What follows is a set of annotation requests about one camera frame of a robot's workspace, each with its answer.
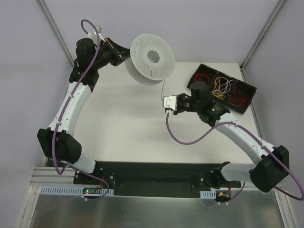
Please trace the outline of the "grey plastic spool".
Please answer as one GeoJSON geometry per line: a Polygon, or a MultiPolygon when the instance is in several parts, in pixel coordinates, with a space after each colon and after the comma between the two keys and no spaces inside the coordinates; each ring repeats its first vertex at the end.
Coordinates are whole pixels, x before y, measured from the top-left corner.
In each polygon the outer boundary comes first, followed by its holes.
{"type": "Polygon", "coordinates": [[[125,66],[136,82],[154,86],[171,76],[175,57],[165,40],[154,34],[141,34],[131,43],[125,66]]]}

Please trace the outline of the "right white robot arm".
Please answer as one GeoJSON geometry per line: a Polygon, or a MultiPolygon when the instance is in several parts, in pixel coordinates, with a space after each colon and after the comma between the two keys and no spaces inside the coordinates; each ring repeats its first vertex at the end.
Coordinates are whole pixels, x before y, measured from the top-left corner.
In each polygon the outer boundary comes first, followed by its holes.
{"type": "Polygon", "coordinates": [[[251,159],[253,165],[225,162],[216,169],[214,183],[225,187],[230,181],[253,183],[262,192],[269,192],[287,175],[289,151],[282,145],[276,147],[243,127],[237,118],[221,103],[211,97],[211,90],[203,81],[191,85],[191,94],[167,97],[164,107],[177,115],[196,113],[200,120],[234,142],[251,159]]]}

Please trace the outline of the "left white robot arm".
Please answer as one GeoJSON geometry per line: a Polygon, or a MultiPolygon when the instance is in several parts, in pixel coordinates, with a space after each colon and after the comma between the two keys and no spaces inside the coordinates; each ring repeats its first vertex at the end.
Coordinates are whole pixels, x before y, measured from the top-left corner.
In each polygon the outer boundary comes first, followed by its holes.
{"type": "Polygon", "coordinates": [[[84,171],[84,179],[91,185],[100,181],[96,162],[82,153],[81,144],[74,138],[76,123],[85,102],[99,79],[98,70],[107,64],[118,66],[130,56],[130,50],[111,39],[97,45],[90,38],[76,43],[76,59],[69,77],[64,101],[47,129],[39,129],[37,137],[44,155],[54,162],[70,164],[84,171]]]}

